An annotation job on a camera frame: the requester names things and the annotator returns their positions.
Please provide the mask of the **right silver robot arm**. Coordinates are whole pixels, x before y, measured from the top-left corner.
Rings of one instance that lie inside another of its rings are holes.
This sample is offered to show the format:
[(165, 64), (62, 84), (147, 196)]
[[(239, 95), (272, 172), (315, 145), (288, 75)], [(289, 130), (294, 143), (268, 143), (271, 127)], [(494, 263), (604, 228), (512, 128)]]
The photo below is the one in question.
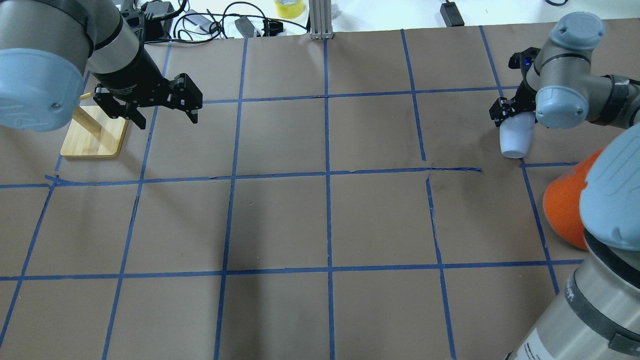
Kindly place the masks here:
[(637, 360), (639, 358), (639, 82), (591, 73), (592, 53), (606, 28), (592, 13), (563, 16), (542, 48), (515, 52), (511, 69), (522, 82), (489, 116), (506, 130), (525, 119), (550, 129), (589, 122), (622, 133), (595, 159), (578, 200), (588, 253), (508, 360)]

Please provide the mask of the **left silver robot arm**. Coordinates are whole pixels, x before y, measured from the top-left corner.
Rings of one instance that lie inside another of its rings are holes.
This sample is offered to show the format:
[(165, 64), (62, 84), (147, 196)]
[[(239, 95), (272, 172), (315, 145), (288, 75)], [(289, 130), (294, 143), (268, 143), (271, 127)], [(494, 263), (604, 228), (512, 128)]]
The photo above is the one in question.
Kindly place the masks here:
[(146, 128), (140, 109), (165, 107), (198, 123), (203, 95), (189, 75), (164, 77), (145, 48), (162, 34), (155, 17), (110, 0), (3, 0), (0, 123), (52, 132), (73, 117), (83, 76), (97, 80), (93, 100), (111, 119)]

